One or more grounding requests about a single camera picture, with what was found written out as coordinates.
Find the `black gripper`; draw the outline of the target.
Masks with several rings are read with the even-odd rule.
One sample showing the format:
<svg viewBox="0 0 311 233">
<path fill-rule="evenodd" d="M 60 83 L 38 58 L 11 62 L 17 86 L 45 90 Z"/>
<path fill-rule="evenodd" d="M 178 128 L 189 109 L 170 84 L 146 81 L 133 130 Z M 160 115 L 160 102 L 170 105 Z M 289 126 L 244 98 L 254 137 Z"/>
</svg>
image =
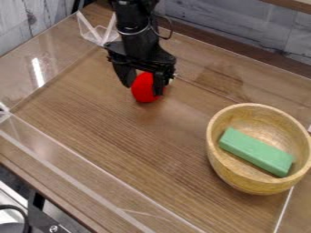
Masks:
<svg viewBox="0 0 311 233">
<path fill-rule="evenodd" d="M 153 73 L 153 92 L 161 96 L 166 85 L 164 73 L 174 73 L 176 57 L 160 45 L 150 48 L 137 46 L 125 49 L 121 41 L 104 44 L 108 51 L 108 61 L 124 87 L 130 87 L 136 78 L 136 69 Z"/>
</svg>

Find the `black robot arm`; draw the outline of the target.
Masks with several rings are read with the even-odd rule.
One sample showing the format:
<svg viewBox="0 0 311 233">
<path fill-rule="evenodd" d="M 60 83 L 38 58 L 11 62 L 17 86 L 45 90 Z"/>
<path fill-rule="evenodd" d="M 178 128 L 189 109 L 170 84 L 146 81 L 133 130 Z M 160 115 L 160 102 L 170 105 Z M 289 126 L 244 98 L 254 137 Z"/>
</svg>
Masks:
<svg viewBox="0 0 311 233">
<path fill-rule="evenodd" d="M 173 78 L 176 57 L 164 50 L 160 40 L 170 39 L 172 34 L 161 36 L 154 12 L 160 0 L 109 0 L 114 10 L 116 32 L 120 40 L 106 42 L 108 61 L 121 84 L 132 87 L 136 71 L 152 76 L 152 94 L 161 96 L 164 87 Z"/>
</svg>

